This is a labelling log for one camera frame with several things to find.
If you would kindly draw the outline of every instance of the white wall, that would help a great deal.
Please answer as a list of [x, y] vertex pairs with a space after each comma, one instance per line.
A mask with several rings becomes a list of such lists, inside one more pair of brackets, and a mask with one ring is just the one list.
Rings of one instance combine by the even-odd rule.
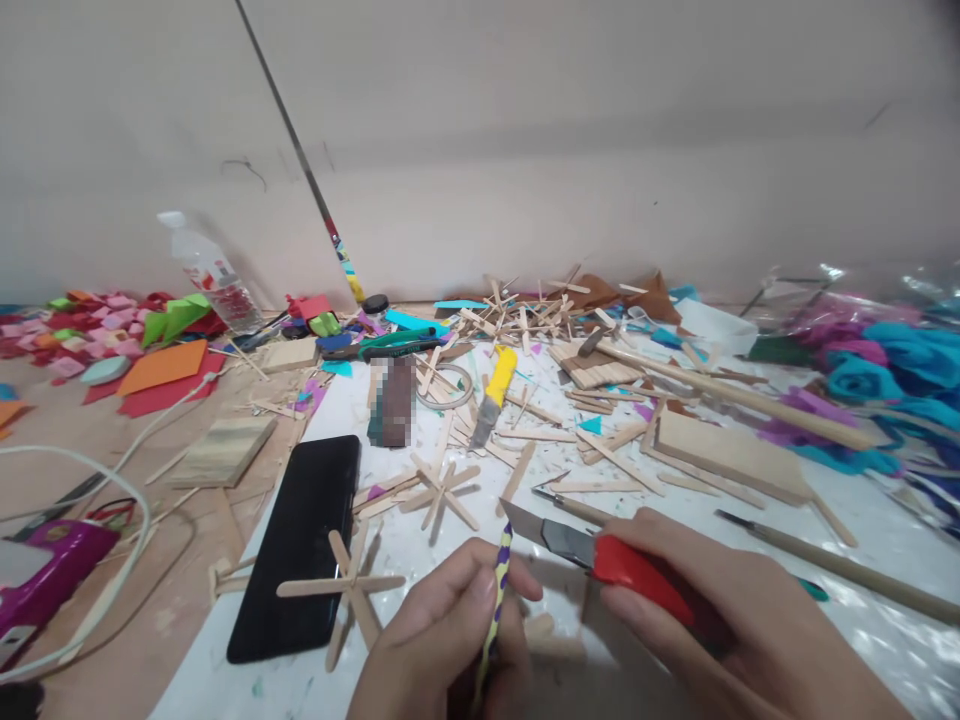
[[364, 289], [403, 299], [953, 259], [948, 5], [247, 2]]
[[[267, 181], [221, 162], [246, 156]], [[232, 2], [0, 5], [0, 302], [190, 290], [158, 211], [196, 214], [258, 299], [353, 305]]]

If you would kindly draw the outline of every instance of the wooden floor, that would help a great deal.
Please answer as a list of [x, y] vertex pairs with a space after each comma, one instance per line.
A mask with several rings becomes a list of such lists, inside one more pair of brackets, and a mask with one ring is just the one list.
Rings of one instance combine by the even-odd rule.
[[[226, 366], [234, 364], [228, 359]], [[13, 426], [0, 448], [55, 445], [70, 448], [112, 467], [156, 415], [131, 420], [118, 415], [119, 398], [81, 406], [86, 389], [77, 381], [50, 384], [51, 373], [25, 360], [0, 362], [0, 382], [12, 384], [34, 408]], [[178, 408], [133, 456], [121, 475], [137, 486], [177, 452], [201, 437], [216, 417], [250, 415], [251, 399], [283, 404], [295, 396], [304, 371], [259, 379], [242, 363], [233, 367], [207, 399]], [[227, 491], [246, 542], [267, 506], [281, 463], [302, 431], [303, 421], [280, 417], [276, 431], [243, 476]], [[42, 508], [67, 493], [92, 470], [68, 458], [36, 452], [0, 457], [3, 514]], [[156, 513], [169, 508], [183, 490], [158, 481], [146, 490]], [[201, 490], [160, 526], [114, 608], [71, 664], [42, 676], [47, 690], [44, 720], [145, 718], [153, 709], [209, 611], [207, 569], [229, 546], [211, 493]], [[93, 507], [122, 497], [108, 486]], [[7, 535], [26, 520], [0, 526]], [[28, 653], [35, 659], [72, 637], [103, 586], [123, 565], [102, 563], [60, 611]]]

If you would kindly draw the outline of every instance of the yellow utility knife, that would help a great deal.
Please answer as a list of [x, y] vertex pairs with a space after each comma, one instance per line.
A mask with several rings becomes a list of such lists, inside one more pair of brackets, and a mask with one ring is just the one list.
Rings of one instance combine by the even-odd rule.
[[510, 387], [513, 373], [517, 369], [517, 354], [513, 350], [498, 345], [496, 351], [500, 353], [500, 359], [497, 360], [497, 367], [493, 371], [493, 377], [490, 378], [490, 384], [487, 385], [483, 402], [480, 403], [477, 427], [470, 439], [470, 447], [473, 449], [483, 447], [490, 439], [493, 426], [497, 424], [500, 410], [503, 409], [503, 398], [507, 394], [507, 388]]

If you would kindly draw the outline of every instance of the clear plastic wrap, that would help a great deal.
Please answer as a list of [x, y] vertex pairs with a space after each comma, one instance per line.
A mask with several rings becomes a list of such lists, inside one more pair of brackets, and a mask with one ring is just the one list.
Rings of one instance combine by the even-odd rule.
[[960, 331], [960, 261], [773, 267], [739, 314], [765, 336], [880, 321]]

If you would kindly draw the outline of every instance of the hand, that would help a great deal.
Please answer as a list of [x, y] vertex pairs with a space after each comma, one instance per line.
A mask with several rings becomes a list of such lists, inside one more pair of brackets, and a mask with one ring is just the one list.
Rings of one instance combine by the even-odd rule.
[[717, 662], [658, 605], [626, 588], [601, 591], [710, 717], [910, 717], [796, 578], [766, 555], [732, 550], [646, 508], [603, 532], [669, 562], [737, 636], [737, 648]]
[[[474, 661], [496, 605], [496, 560], [496, 546], [471, 538], [410, 589], [370, 651], [348, 720], [445, 720], [448, 705], [459, 707], [461, 702], [462, 713], [450, 716], [467, 716], [473, 699]], [[507, 580], [528, 600], [543, 597], [540, 583], [516, 555], [510, 558]], [[484, 696], [484, 718], [509, 718], [516, 713], [530, 680], [520, 605], [509, 589], [500, 614], [497, 649], [499, 660], [491, 665]], [[451, 687], [454, 692], [448, 695]]]

